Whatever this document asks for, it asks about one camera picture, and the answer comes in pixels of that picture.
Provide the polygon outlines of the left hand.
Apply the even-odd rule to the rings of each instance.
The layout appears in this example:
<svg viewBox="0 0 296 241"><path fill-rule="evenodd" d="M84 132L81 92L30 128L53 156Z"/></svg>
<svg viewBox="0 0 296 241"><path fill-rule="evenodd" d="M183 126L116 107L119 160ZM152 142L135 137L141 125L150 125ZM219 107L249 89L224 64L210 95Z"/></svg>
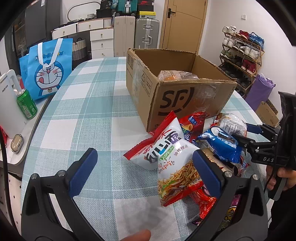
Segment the left hand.
<svg viewBox="0 0 296 241"><path fill-rule="evenodd" d="M149 241L150 238L151 238L151 231L148 229L145 229L133 235L125 237L121 241Z"/></svg>

